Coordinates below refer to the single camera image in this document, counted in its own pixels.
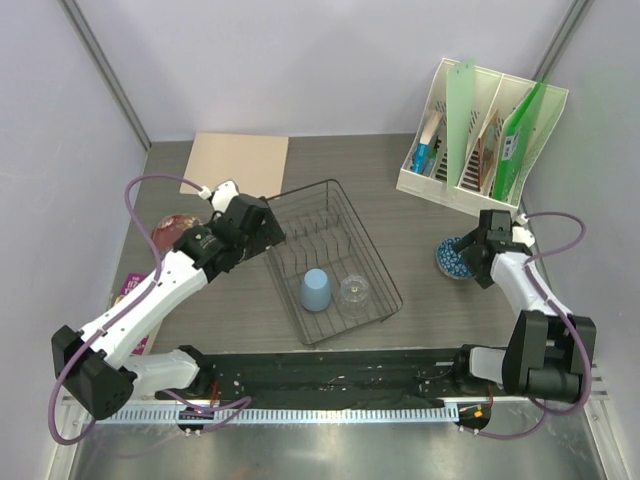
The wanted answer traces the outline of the blue patterned bowl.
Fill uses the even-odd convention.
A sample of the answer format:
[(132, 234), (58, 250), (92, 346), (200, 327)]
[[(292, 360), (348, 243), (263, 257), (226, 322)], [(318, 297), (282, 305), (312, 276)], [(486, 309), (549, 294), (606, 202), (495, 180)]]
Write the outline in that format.
[(436, 264), (440, 271), (454, 280), (469, 280), (473, 278), (471, 271), (460, 254), (453, 249), (460, 240), (458, 236), (451, 236), (443, 240), (436, 248)]

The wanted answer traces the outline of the red floral plate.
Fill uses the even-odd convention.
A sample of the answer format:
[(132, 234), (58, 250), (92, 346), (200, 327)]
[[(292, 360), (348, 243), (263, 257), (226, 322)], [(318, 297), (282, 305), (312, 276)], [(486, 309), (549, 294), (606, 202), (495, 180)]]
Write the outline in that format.
[(169, 215), (154, 227), (151, 239), (159, 253), (164, 256), (186, 230), (200, 223), (200, 219), (194, 215)]

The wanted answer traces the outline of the clear glass cup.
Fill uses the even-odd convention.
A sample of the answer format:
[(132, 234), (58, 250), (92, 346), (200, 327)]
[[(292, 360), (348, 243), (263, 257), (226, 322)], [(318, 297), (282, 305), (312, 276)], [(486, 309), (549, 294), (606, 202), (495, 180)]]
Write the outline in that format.
[(360, 275), (349, 275), (341, 281), (339, 306), (349, 318), (361, 318), (367, 314), (370, 303), (370, 284)]

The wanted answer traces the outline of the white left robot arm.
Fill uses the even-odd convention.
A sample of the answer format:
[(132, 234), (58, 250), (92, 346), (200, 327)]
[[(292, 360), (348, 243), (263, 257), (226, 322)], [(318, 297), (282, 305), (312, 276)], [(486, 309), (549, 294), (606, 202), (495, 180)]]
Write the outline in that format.
[(111, 417), (133, 396), (165, 389), (182, 390), (193, 399), (205, 397), (213, 375), (194, 348), (144, 358), (132, 351), (192, 294), (284, 238), (265, 198), (233, 196), (223, 213), (182, 234), (165, 255), (161, 272), (150, 274), (81, 330), (63, 326), (54, 333), (56, 378), (96, 420)]

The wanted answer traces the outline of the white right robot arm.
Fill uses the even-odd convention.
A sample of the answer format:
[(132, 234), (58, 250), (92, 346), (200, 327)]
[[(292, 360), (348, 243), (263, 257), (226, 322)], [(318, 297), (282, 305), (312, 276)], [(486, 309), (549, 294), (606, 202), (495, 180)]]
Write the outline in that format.
[(537, 270), (535, 240), (524, 219), (507, 210), (480, 211), (477, 227), (453, 251), (483, 289), (498, 286), (516, 315), (506, 347), (465, 345), (454, 358), (451, 380), (472, 395), (486, 383), (537, 406), (567, 404), (573, 412), (588, 399), (597, 329), (575, 315), (553, 293)]

